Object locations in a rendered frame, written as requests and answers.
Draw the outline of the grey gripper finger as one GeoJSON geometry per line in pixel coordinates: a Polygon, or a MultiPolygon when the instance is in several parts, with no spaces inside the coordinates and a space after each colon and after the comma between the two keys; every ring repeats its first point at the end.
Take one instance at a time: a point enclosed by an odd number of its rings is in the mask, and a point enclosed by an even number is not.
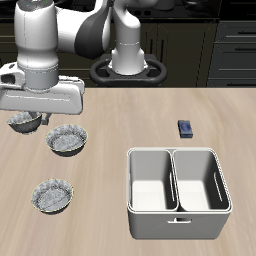
{"type": "Polygon", "coordinates": [[[52,113],[46,113],[45,116],[42,116],[41,125],[48,125],[51,115],[52,115],[52,113]]]}

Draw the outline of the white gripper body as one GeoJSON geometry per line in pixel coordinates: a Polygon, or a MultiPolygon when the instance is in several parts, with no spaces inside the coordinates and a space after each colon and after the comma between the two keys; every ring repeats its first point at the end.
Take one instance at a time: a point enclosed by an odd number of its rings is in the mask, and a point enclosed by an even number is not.
{"type": "Polygon", "coordinates": [[[79,115],[83,110],[84,82],[60,76],[59,83],[43,93],[29,89],[0,89],[0,109],[79,115]]]}

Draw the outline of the small grey fluted bowl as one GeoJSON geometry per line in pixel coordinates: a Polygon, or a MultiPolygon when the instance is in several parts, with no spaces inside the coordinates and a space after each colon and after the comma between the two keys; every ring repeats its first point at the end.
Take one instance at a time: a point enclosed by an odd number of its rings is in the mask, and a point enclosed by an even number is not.
{"type": "Polygon", "coordinates": [[[16,132],[28,134],[37,130],[41,125],[41,112],[20,112],[10,117],[7,124],[16,132]]]}

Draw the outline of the large grey fluted bowl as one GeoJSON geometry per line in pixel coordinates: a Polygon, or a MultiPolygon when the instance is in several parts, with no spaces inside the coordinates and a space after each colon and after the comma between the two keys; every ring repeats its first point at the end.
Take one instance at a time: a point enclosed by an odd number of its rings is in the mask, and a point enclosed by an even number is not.
{"type": "Polygon", "coordinates": [[[78,154],[86,144],[88,135],[86,130],[78,125],[65,124],[51,130],[45,142],[57,155],[71,157],[78,154]]]}

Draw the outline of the medium grey fluted bowl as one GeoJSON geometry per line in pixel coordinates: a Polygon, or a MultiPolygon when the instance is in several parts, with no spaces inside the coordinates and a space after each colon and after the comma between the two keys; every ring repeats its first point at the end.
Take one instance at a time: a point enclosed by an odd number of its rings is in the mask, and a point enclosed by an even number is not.
{"type": "Polygon", "coordinates": [[[67,208],[73,195],[73,187],[67,181],[48,179],[33,190],[31,203],[42,213],[57,214],[67,208]]]}

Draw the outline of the small dark blue box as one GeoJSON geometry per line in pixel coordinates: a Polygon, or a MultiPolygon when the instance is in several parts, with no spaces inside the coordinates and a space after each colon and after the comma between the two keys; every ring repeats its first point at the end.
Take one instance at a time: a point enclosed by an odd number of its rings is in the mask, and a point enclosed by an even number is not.
{"type": "Polygon", "coordinates": [[[181,138],[192,138],[193,132],[189,121],[179,120],[178,129],[181,138]]]}

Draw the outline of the white two-bin basket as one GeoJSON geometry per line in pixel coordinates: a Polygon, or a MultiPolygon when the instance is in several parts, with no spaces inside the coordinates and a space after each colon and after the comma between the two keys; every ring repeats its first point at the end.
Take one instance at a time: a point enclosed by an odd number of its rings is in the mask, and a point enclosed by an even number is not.
{"type": "Polygon", "coordinates": [[[126,204],[135,239],[215,239],[232,201],[214,150],[132,148],[126,204]]]}

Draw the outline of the dark kitchen cupboards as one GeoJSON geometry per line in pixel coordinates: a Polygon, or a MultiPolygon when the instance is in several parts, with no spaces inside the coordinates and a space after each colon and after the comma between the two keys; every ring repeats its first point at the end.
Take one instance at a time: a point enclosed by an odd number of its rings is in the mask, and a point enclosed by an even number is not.
{"type": "MultiPolygon", "coordinates": [[[[16,61],[14,15],[18,0],[0,0],[0,68],[16,61]]],[[[96,0],[53,0],[59,8],[94,9],[96,0]]],[[[140,22],[140,47],[167,69],[164,87],[256,87],[256,21],[227,21],[209,0],[157,0],[129,7],[140,22]]],[[[116,25],[103,54],[116,48],[116,25]]],[[[101,56],[88,59],[58,51],[59,74],[72,68],[90,72],[101,56]]]]}

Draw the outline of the flat black base plate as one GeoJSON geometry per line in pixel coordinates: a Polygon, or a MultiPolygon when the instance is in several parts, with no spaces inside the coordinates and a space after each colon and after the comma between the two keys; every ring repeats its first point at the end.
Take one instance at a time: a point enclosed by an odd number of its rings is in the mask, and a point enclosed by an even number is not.
{"type": "Polygon", "coordinates": [[[97,87],[107,88],[155,88],[167,77],[166,67],[156,59],[154,54],[146,54],[147,68],[135,75],[120,75],[114,72],[109,63],[112,60],[110,54],[103,54],[95,62],[89,72],[90,79],[97,87]]]}

